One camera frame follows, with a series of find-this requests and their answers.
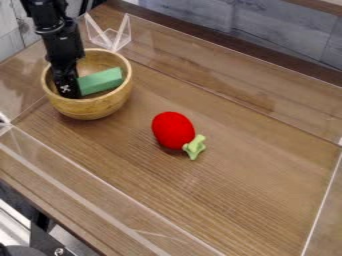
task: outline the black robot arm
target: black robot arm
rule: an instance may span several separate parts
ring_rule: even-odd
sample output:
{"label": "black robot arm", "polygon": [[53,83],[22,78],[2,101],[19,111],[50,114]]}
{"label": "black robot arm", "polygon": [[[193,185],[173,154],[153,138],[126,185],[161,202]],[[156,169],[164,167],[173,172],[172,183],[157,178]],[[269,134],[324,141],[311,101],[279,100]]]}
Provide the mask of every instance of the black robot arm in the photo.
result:
{"label": "black robot arm", "polygon": [[84,48],[77,23],[65,14],[68,3],[65,0],[19,1],[33,19],[35,34],[43,41],[58,94],[65,98],[78,98],[76,64],[84,57]]}

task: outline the wooden bowl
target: wooden bowl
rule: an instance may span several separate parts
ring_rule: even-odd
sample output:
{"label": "wooden bowl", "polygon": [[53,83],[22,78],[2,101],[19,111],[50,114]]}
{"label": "wooden bowl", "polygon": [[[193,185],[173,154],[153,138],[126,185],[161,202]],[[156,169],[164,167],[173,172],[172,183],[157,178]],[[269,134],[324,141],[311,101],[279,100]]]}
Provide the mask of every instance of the wooden bowl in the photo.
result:
{"label": "wooden bowl", "polygon": [[41,74],[41,85],[50,104],[62,115],[80,120],[94,120],[108,116],[122,106],[132,91],[130,64],[117,53],[104,49],[85,49],[85,58],[77,62],[80,76],[113,67],[121,68],[124,77],[124,82],[116,89],[89,95],[82,99],[68,99],[57,93],[50,65],[46,66]]}

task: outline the red strawberry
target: red strawberry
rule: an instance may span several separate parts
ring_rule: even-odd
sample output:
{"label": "red strawberry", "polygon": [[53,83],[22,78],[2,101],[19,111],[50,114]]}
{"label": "red strawberry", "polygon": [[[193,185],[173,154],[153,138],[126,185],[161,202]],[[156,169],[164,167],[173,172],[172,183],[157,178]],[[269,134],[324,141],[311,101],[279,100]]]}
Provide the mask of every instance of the red strawberry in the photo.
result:
{"label": "red strawberry", "polygon": [[152,131],[157,142],[174,150],[181,150],[182,145],[194,138],[190,121],[176,112],[164,112],[153,118]]}

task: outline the green block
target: green block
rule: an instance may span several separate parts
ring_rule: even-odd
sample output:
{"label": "green block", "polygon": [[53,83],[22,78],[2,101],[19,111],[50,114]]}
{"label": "green block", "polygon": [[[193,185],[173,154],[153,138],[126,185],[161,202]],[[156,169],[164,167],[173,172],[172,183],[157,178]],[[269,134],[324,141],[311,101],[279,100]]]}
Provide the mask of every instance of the green block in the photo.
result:
{"label": "green block", "polygon": [[106,69],[77,78],[81,96],[114,89],[122,83],[122,73],[118,67]]}

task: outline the toy strawberry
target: toy strawberry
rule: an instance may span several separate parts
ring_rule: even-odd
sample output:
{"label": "toy strawberry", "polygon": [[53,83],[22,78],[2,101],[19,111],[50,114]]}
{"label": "toy strawberry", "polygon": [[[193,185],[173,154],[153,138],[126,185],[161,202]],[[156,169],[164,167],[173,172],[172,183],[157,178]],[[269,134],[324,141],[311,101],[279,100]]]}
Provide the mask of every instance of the toy strawberry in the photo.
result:
{"label": "toy strawberry", "polygon": [[176,112],[164,112],[153,118],[152,131],[160,145],[172,150],[182,149],[190,160],[205,150],[205,137],[194,135],[190,121]]}

